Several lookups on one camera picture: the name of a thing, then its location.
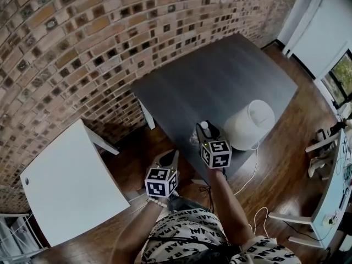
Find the white lamp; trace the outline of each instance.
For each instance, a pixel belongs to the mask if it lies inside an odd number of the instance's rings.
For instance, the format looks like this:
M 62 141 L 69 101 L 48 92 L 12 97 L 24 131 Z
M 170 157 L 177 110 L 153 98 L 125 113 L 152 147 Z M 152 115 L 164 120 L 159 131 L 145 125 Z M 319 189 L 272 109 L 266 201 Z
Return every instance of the white lamp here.
M 272 108 L 261 100 L 254 100 L 227 119 L 224 131 L 232 147 L 240 151 L 252 149 L 275 124 Z

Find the bracelet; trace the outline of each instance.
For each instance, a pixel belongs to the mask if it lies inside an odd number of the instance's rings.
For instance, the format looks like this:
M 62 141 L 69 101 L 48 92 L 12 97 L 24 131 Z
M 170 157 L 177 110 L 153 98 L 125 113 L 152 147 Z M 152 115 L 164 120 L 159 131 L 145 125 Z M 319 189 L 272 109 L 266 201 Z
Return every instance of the bracelet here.
M 165 203 L 162 203 L 156 199 L 153 199 L 152 197 L 148 197 L 147 202 L 155 202 L 156 204 L 160 205 L 161 207 L 167 208 L 167 205 Z

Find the white desk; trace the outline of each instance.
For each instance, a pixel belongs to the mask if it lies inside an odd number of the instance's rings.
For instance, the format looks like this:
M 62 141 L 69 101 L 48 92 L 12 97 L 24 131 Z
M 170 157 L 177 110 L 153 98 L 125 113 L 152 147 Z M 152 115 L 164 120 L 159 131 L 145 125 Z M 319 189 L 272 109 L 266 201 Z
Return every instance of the white desk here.
M 20 176 L 32 212 L 51 246 L 70 240 L 129 207 L 94 143 L 118 154 L 79 119 Z
M 344 168 L 346 160 L 351 158 L 351 154 L 347 151 L 348 143 L 347 138 L 343 130 L 340 131 L 339 134 L 334 135 L 322 142 L 319 142 L 316 145 L 319 147 L 332 142 L 334 139 L 338 139 L 337 150 L 335 153 L 334 163 L 332 166 L 332 170 L 329 176 L 328 184 L 326 185 L 325 191 L 323 193 L 322 198 L 320 199 L 319 205 L 315 209 L 314 214 L 311 217 L 302 217 L 302 216 L 292 216 L 288 214 L 278 214 L 278 213 L 270 213 L 269 217 L 284 220 L 286 222 L 300 223 L 310 225 L 314 231 L 313 239 L 301 239 L 296 237 L 290 237 L 289 240 L 295 243 L 314 246 L 317 248 L 328 248 L 331 240 L 333 239 L 337 228 L 342 220 L 343 213 L 346 210 L 348 201 L 351 195 L 351 187 L 350 180 L 345 181 L 344 178 Z M 316 145 L 311 146 L 306 149 L 306 151 L 311 151 L 316 149 Z M 347 194 L 343 194 L 343 190 L 348 188 Z M 323 225 L 323 220 L 325 215 L 333 215 L 335 211 L 339 208 L 340 203 L 342 204 L 340 207 L 341 215 L 337 222 L 332 227 L 327 227 Z

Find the dark gray table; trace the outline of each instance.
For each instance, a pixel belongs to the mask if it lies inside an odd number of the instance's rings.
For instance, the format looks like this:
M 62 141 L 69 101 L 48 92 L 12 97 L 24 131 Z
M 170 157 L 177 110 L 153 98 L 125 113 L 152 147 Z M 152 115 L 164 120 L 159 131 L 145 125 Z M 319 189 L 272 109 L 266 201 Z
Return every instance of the dark gray table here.
M 296 89 L 273 60 L 239 34 L 191 52 L 132 84 L 138 99 L 206 182 L 205 164 L 189 142 L 195 124 L 208 119 L 223 127 L 231 115 L 256 99 L 272 107 L 277 122 Z M 227 176 L 233 176 L 252 153 L 233 152 Z

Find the forearm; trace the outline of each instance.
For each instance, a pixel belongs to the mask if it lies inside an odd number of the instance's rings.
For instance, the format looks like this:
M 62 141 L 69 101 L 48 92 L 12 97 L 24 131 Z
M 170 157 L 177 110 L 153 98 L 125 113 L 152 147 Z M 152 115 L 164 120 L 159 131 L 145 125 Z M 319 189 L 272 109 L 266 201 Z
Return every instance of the forearm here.
M 221 171 L 208 169 L 212 196 L 225 234 L 233 245 L 244 245 L 254 237 L 246 214 Z
M 151 230 L 155 226 L 162 209 L 160 205 L 154 202 L 147 203 L 117 238 L 111 264 L 134 263 L 139 251 L 143 248 Z

